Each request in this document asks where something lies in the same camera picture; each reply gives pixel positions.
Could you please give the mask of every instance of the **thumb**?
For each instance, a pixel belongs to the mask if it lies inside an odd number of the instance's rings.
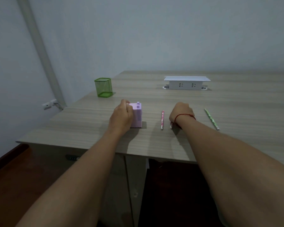
[[[133,117],[133,107],[129,105],[129,103],[126,103],[126,110],[128,112],[129,118],[132,118]]]

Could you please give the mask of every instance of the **hand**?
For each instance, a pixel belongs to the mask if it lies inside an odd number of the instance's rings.
[[[108,131],[117,135],[124,135],[133,121],[133,107],[128,100],[121,100],[109,119]]]
[[[193,113],[193,110],[189,107],[188,103],[182,103],[182,102],[176,103],[173,111],[171,112],[171,114],[169,116],[169,120],[171,122],[174,122],[176,116],[179,115],[179,114],[191,114],[191,115],[195,116],[195,114]]]

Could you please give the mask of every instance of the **pencil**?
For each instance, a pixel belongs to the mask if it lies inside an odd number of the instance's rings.
[[[161,130],[163,130],[163,123],[164,123],[164,110],[162,111]]]
[[[213,125],[216,127],[216,129],[219,131],[220,128],[218,127],[218,125],[216,124],[216,122],[214,121],[214,119],[211,117],[211,115],[209,114],[208,110],[206,110],[206,108],[204,108],[206,114],[208,115],[208,117],[210,118],[210,120],[212,121]]]

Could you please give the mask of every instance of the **forearm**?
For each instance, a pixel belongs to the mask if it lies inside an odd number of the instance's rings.
[[[283,164],[189,116],[179,116],[177,123],[230,224],[284,221]]]
[[[106,132],[34,203],[17,226],[96,226],[119,139],[119,135]]]

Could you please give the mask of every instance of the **green pencil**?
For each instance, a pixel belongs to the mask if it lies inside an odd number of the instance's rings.
[[[220,128],[218,127],[218,125],[216,124],[216,122],[214,121],[214,119],[211,117],[211,115],[209,114],[208,110],[206,110],[206,108],[204,108],[206,114],[208,115],[208,117],[210,118],[210,120],[212,121],[213,125],[216,127],[216,129],[219,131]]]

